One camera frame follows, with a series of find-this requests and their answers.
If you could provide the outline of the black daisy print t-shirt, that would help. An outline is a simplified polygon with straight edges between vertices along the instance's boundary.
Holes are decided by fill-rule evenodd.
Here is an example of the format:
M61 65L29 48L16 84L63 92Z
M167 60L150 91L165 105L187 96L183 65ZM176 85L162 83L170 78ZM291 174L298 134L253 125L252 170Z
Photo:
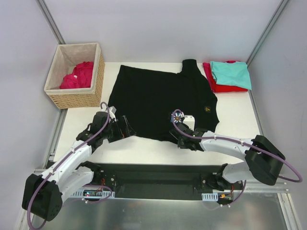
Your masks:
M138 137L177 144L169 133L171 113L179 109L195 118L196 128L215 132L217 101L197 61L186 59L179 73L120 66L108 105L126 116Z

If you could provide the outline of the right aluminium frame post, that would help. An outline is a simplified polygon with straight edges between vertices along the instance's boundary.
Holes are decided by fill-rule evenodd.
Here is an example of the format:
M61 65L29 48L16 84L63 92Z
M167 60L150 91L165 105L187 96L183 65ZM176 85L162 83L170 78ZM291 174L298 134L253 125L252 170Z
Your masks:
M278 4L276 10L274 11L272 17L270 18L269 22L265 26L265 29L263 30L261 36L259 37L258 41L256 42L254 48L252 49L248 59L247 59L247 66L249 67L252 63L252 61L255 59L257 54L259 53L261 47L264 45L265 41L271 34L272 30L274 29L275 25L277 24L278 20L280 19L281 15L287 8L288 4L290 3L290 0L281 0Z

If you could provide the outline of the teal t-shirt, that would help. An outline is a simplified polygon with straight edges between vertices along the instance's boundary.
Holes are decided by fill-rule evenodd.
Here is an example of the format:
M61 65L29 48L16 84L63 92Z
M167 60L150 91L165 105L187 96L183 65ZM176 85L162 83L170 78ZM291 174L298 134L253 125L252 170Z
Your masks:
M218 85L236 86L252 90L248 66L245 62L217 62L211 61L212 76Z

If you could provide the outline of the aluminium frame post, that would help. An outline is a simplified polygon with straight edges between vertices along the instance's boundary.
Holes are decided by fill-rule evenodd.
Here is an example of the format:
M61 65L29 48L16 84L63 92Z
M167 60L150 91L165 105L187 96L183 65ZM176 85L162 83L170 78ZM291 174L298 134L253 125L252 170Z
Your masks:
M64 40L64 38L63 38L63 36L62 36L58 26L57 26L52 14L51 14L51 11L49 10L46 2L44 0L36 0L36 3L38 5L39 9L41 10L47 24L49 25L57 43L59 45L65 45L66 42L65 42L65 40Z
M290 3L290 0L281 0L278 4L276 10L274 11L272 17L270 18L269 22L265 26L265 29L263 30L261 36L259 37L258 41L256 42L254 48L252 49L248 59L247 59L247 66L249 67L252 63L252 61L255 59L257 54L259 53L261 47L264 45L265 41L271 34L272 30L274 29L275 25L277 24L278 20L280 19L281 15L287 8L288 4Z

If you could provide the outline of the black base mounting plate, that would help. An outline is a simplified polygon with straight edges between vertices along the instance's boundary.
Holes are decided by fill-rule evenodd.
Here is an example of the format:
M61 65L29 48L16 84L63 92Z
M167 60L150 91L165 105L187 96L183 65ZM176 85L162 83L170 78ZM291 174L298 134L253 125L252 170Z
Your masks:
M214 190L241 190L240 181L219 187L214 177L219 166L202 165L146 165L92 163L93 185L109 187L116 198L201 200L201 195Z

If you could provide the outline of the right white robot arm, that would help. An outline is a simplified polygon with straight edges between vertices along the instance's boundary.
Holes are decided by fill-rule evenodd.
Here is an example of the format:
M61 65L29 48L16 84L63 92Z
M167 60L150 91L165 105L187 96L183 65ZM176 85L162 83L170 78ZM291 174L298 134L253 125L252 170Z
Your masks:
M170 134L180 149L218 152L241 160L236 164L223 164L208 180L210 186L218 190L250 179L273 186L285 160L285 156L261 135L252 139L231 138L202 128L191 130L183 123L177 123Z

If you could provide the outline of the left aluminium frame post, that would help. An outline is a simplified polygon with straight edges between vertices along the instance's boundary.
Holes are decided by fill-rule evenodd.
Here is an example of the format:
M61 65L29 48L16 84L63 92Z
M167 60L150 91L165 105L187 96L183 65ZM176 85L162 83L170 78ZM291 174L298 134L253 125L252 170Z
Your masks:
M65 45L66 42L65 42L65 40L64 40L64 38L63 38L63 36L62 36L58 26L57 26L52 14L51 14L51 11L49 10L46 2L44 0L36 0L36 3L38 5L39 9L41 10L47 24L49 25L57 43L59 45Z

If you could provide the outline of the pink t-shirt in basket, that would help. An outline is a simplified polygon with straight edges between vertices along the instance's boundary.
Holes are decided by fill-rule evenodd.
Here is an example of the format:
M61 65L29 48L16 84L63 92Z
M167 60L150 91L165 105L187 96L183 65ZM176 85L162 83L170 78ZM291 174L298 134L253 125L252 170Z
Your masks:
M71 74L67 74L60 85L60 89L90 88L94 63L83 62L77 64Z

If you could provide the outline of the wicker basket with liner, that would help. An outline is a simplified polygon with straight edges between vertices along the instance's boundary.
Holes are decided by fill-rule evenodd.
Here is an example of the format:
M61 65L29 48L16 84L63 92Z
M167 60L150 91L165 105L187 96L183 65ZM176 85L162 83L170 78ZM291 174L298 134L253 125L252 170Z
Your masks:
M58 45L44 91L59 109L98 107L104 69L98 43Z

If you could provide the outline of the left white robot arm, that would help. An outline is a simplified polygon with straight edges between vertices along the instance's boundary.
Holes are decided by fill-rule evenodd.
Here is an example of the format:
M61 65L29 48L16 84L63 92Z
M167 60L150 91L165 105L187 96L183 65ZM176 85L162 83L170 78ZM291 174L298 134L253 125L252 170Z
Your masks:
M26 179L22 208L46 221L53 220L77 189L101 183L100 167L88 158L104 140L111 143L135 134L126 116L116 118L111 111L97 112L56 163L40 175L31 174Z

